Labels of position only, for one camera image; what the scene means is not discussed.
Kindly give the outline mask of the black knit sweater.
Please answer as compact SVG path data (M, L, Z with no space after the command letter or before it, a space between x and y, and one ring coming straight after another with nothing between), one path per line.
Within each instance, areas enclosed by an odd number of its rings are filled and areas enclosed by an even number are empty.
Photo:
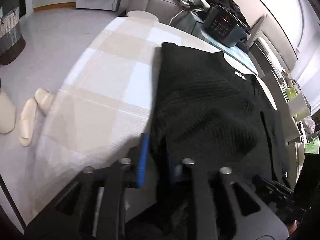
M287 238L254 184L257 176L286 183L280 113L258 79L222 52L161 45L150 151L160 238ZM170 178L168 153L181 163L180 181Z

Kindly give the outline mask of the black clothes pile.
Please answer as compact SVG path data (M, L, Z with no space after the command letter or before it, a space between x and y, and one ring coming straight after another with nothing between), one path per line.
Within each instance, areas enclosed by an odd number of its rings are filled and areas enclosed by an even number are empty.
M240 7L233 0L205 0L211 7L220 5L224 7L228 12L238 18L247 29L250 29L249 24L246 21L245 16L242 14Z

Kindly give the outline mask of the plaid bed cover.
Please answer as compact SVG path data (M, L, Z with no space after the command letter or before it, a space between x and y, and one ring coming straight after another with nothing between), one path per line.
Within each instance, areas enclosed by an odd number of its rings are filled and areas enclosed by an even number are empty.
M149 130L164 42L217 49L174 27L118 17L86 47L44 122L28 187L35 217L84 167L124 157Z

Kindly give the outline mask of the green tissue pack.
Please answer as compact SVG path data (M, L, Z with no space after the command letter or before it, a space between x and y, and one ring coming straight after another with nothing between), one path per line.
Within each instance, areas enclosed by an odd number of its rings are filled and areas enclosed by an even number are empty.
M287 89L286 89L286 95L288 100L292 100L293 98L295 98L298 95L298 92L296 91L296 89L294 88L293 84L289 84Z

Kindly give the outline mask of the cream slipper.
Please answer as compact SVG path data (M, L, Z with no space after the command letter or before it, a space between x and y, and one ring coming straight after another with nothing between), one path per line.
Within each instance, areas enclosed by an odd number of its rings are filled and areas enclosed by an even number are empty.
M47 91L46 89L39 88L35 92L34 98L42 113L44 115L47 115L54 100L54 94Z
M26 101L23 110L19 117L19 141L27 147L31 144L33 139L34 122L37 110L37 102L34 98Z

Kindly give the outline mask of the light blue side table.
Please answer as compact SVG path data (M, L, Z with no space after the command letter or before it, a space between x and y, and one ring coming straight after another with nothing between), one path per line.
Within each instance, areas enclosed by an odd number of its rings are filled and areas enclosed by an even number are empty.
M258 71L256 67L254 66L253 62L245 52L243 52L240 48L236 46L231 48L224 46L220 42L211 38L204 31L202 26L203 26L203 22L200 20L200 18L194 13L189 13L182 20L180 20L180 22L178 22L178 24L176 24L175 27L223 51L228 56L238 61L244 67L246 67L252 74L258 76Z

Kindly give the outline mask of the white trash bin black bag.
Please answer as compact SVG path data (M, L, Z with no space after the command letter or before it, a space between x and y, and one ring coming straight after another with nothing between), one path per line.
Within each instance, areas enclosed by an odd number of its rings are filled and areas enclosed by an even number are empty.
M16 107L1 88L0 95L0 133L7 134L15 128Z

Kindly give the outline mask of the dark rice cooker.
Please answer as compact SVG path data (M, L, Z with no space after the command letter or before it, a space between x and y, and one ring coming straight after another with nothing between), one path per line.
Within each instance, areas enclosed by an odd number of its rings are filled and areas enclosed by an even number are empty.
M203 28L210 37L228 48L236 46L249 36L246 25L220 5L210 9Z

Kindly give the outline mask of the grey sofa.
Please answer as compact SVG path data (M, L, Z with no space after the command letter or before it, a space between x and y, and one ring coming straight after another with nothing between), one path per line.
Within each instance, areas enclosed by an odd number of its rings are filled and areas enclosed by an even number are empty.
M176 26L189 10L180 5L179 0L129 0L126 11L146 11L155 15L160 23Z

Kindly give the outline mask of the woven laundry basket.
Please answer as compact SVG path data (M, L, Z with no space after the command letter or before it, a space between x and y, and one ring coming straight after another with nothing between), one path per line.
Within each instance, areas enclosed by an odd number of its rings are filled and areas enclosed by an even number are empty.
M20 9L15 7L1 18L1 65L14 61L25 48L20 28Z

